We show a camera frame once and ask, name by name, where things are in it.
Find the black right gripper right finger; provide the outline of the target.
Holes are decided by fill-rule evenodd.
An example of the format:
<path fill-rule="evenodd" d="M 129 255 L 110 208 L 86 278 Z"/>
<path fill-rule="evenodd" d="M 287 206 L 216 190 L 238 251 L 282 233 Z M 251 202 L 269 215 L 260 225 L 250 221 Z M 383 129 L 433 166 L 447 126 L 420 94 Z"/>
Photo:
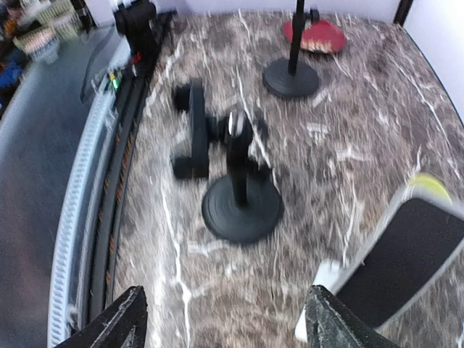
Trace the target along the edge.
<path fill-rule="evenodd" d="M 306 296 L 304 319 L 310 347 L 396 347 L 395 343 L 364 324 L 321 285 L 310 287 Z"/>

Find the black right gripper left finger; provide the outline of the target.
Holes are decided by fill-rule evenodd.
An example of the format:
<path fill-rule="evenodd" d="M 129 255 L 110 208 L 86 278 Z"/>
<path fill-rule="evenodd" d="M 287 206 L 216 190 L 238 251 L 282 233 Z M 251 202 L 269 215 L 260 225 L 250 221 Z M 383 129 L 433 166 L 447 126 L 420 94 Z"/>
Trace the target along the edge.
<path fill-rule="evenodd" d="M 147 332 L 147 301 L 143 286 L 131 286 L 83 330 L 58 346 L 144 348 Z"/>

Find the phone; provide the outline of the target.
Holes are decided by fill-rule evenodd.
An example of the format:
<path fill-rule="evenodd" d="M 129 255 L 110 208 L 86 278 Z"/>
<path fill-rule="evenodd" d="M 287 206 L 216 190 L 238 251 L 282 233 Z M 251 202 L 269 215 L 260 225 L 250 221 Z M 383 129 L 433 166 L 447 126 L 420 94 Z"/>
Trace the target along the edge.
<path fill-rule="evenodd" d="M 401 315 L 463 248 L 463 202 L 452 200 L 438 205 L 400 187 L 329 291 L 369 328 Z"/>

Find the black pole stand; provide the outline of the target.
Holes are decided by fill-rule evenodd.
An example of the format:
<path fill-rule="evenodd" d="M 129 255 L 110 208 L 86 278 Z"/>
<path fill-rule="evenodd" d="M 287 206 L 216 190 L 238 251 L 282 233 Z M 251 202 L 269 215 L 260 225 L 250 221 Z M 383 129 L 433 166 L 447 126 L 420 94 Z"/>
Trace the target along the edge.
<path fill-rule="evenodd" d="M 208 115 L 201 80 L 174 87 L 172 100 L 176 111 L 187 113 L 191 137 L 189 154 L 171 157 L 178 180 L 207 179 L 210 144 L 225 149 L 227 173 L 210 184 L 202 199 L 206 227 L 233 244 L 269 237 L 283 214 L 283 201 L 271 169 L 249 157 L 254 132 L 247 113 L 232 109 L 225 117 Z"/>
<path fill-rule="evenodd" d="M 292 17 L 292 39 L 289 58 L 280 58 L 270 63 L 262 73 L 265 87 L 271 94 L 284 99 L 305 98 L 315 94 L 319 77 L 307 63 L 299 61 L 302 32 L 305 28 L 305 2 L 297 1 Z"/>

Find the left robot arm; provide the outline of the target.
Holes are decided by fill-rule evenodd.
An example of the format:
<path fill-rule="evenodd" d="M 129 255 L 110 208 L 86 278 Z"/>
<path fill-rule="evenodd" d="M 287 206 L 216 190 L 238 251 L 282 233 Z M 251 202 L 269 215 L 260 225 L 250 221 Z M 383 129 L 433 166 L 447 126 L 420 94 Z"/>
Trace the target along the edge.
<path fill-rule="evenodd" d="M 147 0 L 132 1 L 129 5 L 120 3 L 114 12 L 118 33 L 126 37 L 130 47 L 132 65 L 145 62 L 153 55 L 155 38 L 151 22 L 156 17 L 155 5 Z"/>

